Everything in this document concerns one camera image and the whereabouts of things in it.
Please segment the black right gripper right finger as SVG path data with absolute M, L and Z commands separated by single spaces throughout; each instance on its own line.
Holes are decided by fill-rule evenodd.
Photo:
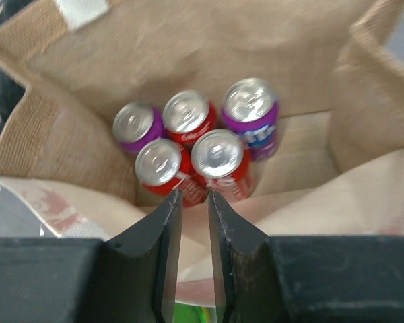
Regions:
M 271 239 L 209 192 L 209 234 L 218 322 L 287 322 Z

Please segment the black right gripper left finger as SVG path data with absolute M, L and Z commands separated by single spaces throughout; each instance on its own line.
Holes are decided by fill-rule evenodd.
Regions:
M 182 193 L 107 241 L 103 322 L 172 322 L 182 234 Z

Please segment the green Perrier bottle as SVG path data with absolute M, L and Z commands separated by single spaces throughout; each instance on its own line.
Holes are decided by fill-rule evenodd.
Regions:
M 216 323 L 215 309 L 175 303 L 173 323 Z

